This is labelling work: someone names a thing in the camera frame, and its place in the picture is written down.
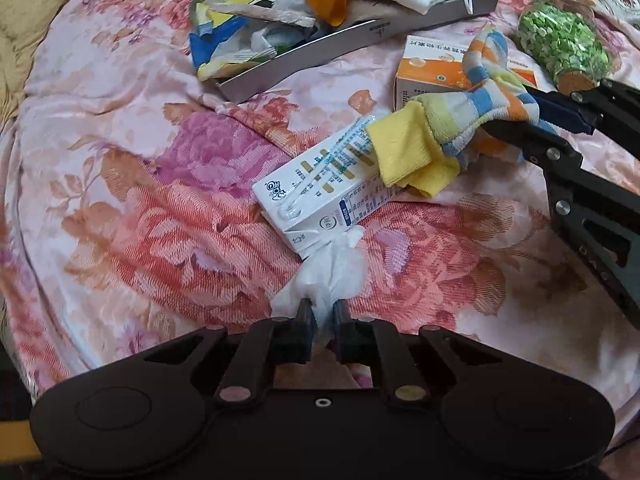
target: screw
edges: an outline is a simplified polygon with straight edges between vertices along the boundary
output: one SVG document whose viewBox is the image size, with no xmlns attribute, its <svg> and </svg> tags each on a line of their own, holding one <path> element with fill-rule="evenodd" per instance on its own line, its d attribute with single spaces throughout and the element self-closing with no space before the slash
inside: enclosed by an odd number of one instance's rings
<svg viewBox="0 0 640 480">
<path fill-rule="evenodd" d="M 227 386 L 220 390 L 218 396 L 226 402 L 242 402 L 251 397 L 251 390 L 244 386 Z"/>
<path fill-rule="evenodd" d="M 566 200 L 558 200 L 556 202 L 556 211 L 559 215 L 567 216 L 571 211 L 571 206 Z"/>
<path fill-rule="evenodd" d="M 549 148 L 546 150 L 546 156 L 551 160 L 558 160 L 560 158 L 560 150 L 557 148 Z"/>
<path fill-rule="evenodd" d="M 400 386 L 395 391 L 396 397 L 400 400 L 406 400 L 407 402 L 414 402 L 416 400 L 423 400 L 427 396 L 427 391 L 420 386 L 414 384 L 405 384 Z"/>
</svg>

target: beige fabric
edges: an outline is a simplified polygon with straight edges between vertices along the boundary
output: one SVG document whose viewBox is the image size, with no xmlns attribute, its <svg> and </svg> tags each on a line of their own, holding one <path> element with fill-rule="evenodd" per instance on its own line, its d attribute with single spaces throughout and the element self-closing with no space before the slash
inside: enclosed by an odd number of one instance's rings
<svg viewBox="0 0 640 480">
<path fill-rule="evenodd" d="M 0 0 L 0 127 L 17 115 L 33 53 L 67 0 Z"/>
</svg>

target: floral tablecloth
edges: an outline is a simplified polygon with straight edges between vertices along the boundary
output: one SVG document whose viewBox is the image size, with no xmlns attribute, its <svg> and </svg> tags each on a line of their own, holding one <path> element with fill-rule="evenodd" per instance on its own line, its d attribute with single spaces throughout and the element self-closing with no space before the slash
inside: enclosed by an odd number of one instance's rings
<svg viewBox="0 0 640 480">
<path fill-rule="evenodd" d="M 206 93 L 188 57 L 189 1 L 69 1 L 0 139 L 0 286 L 35 395 L 205 323 L 241 331 L 269 316 L 300 261 L 251 184 L 359 115 L 391 110 L 403 38 L 240 106 Z M 493 22 L 510 35 L 528 1 L 421 34 L 468 44 Z M 606 13 L 598 24 L 623 62 L 615 77 L 640 86 L 640 33 Z M 586 169 L 640 192 L 628 153 L 599 133 L 572 142 Z M 355 315 L 457 330 L 592 384 L 618 429 L 631 420 L 640 333 L 551 232 L 538 168 L 483 158 L 436 200 L 404 200 L 363 223 Z"/>
</svg>

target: blue label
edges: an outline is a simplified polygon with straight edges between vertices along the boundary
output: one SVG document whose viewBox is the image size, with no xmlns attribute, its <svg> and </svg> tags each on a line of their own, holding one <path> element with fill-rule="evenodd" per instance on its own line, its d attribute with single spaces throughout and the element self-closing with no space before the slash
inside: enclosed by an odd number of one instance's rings
<svg viewBox="0 0 640 480">
<path fill-rule="evenodd" d="M 342 216 L 344 216 L 344 221 L 347 226 L 351 225 L 351 219 L 349 218 L 349 211 L 347 209 L 347 205 L 344 203 L 344 200 L 340 200 L 340 210 L 342 211 Z"/>
</svg>

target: cardboard box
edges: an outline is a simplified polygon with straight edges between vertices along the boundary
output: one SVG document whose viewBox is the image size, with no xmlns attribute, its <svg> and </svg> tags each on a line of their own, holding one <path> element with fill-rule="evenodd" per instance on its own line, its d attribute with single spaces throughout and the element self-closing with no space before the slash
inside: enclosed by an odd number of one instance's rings
<svg viewBox="0 0 640 480">
<path fill-rule="evenodd" d="M 282 200 L 300 183 L 308 184 L 306 175 L 345 133 L 354 133 L 355 137 L 296 200 L 300 215 L 284 218 L 278 209 Z M 262 206 L 263 216 L 302 258 L 403 191 L 395 186 L 385 187 L 369 136 L 363 127 L 353 125 L 282 165 L 256 182 L 252 189 Z"/>
<path fill-rule="evenodd" d="M 463 45 L 407 36 L 404 54 L 396 73 L 395 110 L 402 108 L 411 97 L 420 94 L 471 88 L 471 82 L 462 71 L 465 52 L 466 46 Z M 536 77 L 530 67 L 509 59 L 507 68 L 537 88 Z"/>
</svg>

